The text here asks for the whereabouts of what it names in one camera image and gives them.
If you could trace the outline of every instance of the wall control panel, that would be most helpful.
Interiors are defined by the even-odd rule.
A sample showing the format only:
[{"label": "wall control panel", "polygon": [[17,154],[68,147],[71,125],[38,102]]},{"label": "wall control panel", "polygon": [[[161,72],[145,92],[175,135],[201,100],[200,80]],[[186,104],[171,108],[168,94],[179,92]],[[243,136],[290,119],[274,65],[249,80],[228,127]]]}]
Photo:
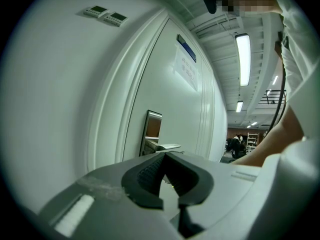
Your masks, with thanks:
[{"label": "wall control panel", "polygon": [[107,16],[105,16],[103,18],[103,20],[105,22],[113,24],[113,25],[115,25],[117,27],[120,27],[124,22],[127,21],[127,19],[128,18],[126,16],[123,16],[120,13],[117,13],[117,12],[110,13],[110,14],[108,14]]},{"label": "wall control panel", "polygon": [[95,18],[100,18],[102,15],[106,14],[109,10],[100,6],[94,6],[83,11],[83,14],[89,15]]}]

